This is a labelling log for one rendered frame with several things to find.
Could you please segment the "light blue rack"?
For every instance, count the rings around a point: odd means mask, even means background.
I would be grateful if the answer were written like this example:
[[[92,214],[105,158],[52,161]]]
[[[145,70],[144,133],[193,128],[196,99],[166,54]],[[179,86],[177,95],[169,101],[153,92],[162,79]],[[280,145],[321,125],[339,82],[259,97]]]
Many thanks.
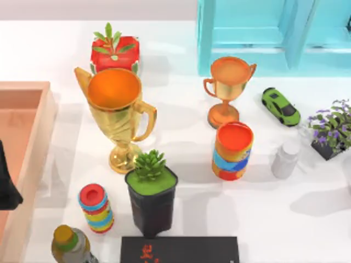
[[[197,0],[197,69],[217,58],[261,77],[351,77],[351,0]]]

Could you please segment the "white bottle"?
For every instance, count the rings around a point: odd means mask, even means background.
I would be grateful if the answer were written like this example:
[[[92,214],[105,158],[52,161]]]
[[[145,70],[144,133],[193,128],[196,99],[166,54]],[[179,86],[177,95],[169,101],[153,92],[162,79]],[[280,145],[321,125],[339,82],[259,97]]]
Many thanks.
[[[300,152],[300,145],[289,140],[277,150],[271,165],[272,174],[278,179],[287,179],[293,172]]]

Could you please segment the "yellow capped bottle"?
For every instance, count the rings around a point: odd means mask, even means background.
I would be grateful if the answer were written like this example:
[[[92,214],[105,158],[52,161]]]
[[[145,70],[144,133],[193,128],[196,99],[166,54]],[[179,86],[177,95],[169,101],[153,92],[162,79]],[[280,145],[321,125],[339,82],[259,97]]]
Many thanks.
[[[51,250],[57,263],[100,263],[92,254],[85,233],[68,225],[55,229]]]

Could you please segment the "green toy car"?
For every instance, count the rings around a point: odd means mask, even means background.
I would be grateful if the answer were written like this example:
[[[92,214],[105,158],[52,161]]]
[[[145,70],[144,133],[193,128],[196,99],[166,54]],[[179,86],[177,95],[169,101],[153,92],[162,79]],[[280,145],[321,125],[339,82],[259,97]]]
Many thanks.
[[[299,111],[276,88],[265,89],[261,101],[281,124],[287,127],[299,124],[301,120]]]

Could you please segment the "purple flower black pot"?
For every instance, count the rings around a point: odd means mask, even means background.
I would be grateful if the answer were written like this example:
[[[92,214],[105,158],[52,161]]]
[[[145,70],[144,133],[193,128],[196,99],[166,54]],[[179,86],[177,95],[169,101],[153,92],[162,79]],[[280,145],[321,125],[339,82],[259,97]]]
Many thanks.
[[[351,148],[351,100],[333,101],[329,109],[308,117],[311,147],[326,161]]]

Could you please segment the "red plant pot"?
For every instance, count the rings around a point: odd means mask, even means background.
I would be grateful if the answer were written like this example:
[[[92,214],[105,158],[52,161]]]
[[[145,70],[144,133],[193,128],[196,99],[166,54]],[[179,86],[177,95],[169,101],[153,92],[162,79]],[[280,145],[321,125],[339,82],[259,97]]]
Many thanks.
[[[92,74],[108,68],[123,68],[138,74],[140,64],[139,39],[114,32],[109,22],[105,33],[94,32],[90,57]]]

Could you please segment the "orange and blue can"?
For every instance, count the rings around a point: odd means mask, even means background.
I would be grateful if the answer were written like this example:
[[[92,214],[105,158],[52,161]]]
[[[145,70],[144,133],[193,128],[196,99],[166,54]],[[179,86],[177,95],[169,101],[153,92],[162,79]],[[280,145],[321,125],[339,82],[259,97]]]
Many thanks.
[[[226,181],[241,178],[246,170],[253,144],[253,132],[242,122],[229,122],[217,129],[212,170]]]

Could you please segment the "black book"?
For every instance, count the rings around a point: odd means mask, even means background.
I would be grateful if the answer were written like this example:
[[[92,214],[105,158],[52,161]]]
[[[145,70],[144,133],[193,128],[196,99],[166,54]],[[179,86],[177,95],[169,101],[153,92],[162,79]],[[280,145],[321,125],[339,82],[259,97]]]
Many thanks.
[[[236,237],[122,237],[120,263],[240,263]]]

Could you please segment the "stack of coloured rings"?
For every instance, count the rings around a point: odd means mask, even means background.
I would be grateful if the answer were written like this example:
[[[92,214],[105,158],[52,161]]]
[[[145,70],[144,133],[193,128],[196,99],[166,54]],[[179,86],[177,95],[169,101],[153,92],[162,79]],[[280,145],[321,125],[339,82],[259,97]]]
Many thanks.
[[[114,224],[114,214],[105,189],[99,184],[88,184],[78,194],[88,226],[95,233],[105,233]]]

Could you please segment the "small gold trophy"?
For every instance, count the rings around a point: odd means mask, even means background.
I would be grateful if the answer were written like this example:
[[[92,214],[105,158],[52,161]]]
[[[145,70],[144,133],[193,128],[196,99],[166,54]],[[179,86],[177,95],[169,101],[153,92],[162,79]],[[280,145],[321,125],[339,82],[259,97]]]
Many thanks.
[[[239,112],[230,105],[230,102],[237,99],[245,90],[256,67],[256,64],[249,65],[233,56],[222,57],[213,62],[212,77],[203,80],[206,93],[222,101],[212,106],[208,112],[207,119],[213,128],[217,129],[225,123],[239,120]]]

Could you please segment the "large gold trophy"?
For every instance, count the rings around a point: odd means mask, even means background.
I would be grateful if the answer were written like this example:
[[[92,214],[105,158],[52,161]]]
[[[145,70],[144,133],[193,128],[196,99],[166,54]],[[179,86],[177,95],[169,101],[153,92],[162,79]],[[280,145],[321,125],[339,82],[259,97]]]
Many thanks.
[[[110,68],[92,75],[76,67],[74,73],[96,124],[115,144],[110,167],[128,173],[141,152],[136,143],[153,131],[157,109],[142,100],[141,81],[132,71]]]

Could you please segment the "salmon-coloured box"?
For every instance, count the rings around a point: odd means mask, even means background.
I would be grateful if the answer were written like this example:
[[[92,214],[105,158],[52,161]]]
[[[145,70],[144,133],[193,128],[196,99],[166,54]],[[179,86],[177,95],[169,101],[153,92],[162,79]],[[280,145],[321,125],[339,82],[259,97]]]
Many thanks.
[[[0,140],[24,201],[0,211],[0,263],[22,263],[57,105],[49,82],[0,82]]]

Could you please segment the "black pot green succulent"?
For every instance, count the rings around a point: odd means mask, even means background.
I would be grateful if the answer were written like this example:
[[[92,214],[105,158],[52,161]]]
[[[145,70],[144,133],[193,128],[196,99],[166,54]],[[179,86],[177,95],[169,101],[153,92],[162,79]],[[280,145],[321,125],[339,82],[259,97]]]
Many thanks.
[[[135,168],[124,179],[128,185],[133,220],[143,236],[154,238],[170,230],[178,177],[166,166],[164,154],[156,149],[141,153],[135,161]]]

